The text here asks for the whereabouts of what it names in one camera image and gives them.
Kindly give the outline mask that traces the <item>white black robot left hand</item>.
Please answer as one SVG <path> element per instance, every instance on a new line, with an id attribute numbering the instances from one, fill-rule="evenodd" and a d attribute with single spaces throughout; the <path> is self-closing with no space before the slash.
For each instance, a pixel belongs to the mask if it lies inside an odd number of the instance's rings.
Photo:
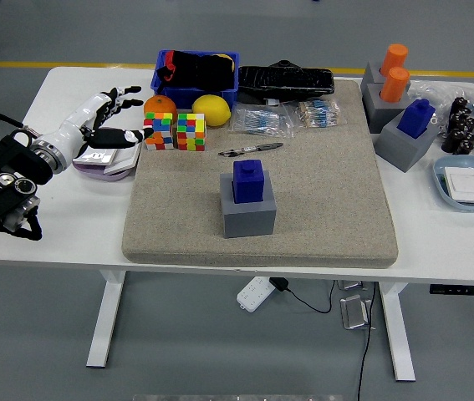
<path id="1" fill-rule="evenodd" d="M 33 149 L 45 152 L 57 163 L 57 170 L 64 170 L 73 159 L 81 154 L 83 146 L 94 149 L 126 149 L 144 139 L 150 131 L 111 129 L 104 123 L 123 109 L 140 107 L 143 101 L 129 99 L 129 94 L 137 94 L 141 87 L 114 87 L 99 92 L 85 100 L 59 126 L 33 143 Z"/>

